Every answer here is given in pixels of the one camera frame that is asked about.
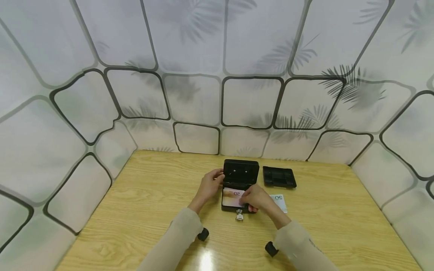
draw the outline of wooden table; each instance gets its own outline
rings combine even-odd
[[[135,271],[186,207],[204,173],[227,157],[136,151],[126,164],[57,271]],[[266,188],[283,194],[289,216],[298,220],[316,245],[340,270],[420,270],[400,238],[350,167],[341,164],[256,160],[261,166],[292,168],[296,190]],[[196,239],[178,270],[294,270],[278,253],[264,250],[276,229],[263,213],[235,221],[220,209],[217,193],[200,217],[210,235]]]

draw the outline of open lid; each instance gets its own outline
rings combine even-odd
[[[225,183],[255,184],[258,179],[259,163],[248,160],[225,159],[223,173]]]

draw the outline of black cash box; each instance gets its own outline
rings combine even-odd
[[[223,190],[224,188],[232,188],[246,191],[249,187],[256,183],[259,173],[259,163],[248,160],[225,159],[223,166],[223,188],[221,191],[221,209],[223,211],[236,212],[242,209],[243,212],[248,212],[247,205],[243,208],[224,206],[223,205]]]

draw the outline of wall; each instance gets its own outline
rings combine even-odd
[[[1,5],[0,270],[53,270],[136,149],[348,164],[432,270],[432,0]]]

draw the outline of sleeve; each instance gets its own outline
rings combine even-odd
[[[298,271],[339,270],[315,246],[309,233],[297,221],[279,229],[273,245],[288,256]]]
[[[184,252],[202,230],[199,216],[189,208],[182,209],[160,241],[146,255],[137,271],[175,270]]]

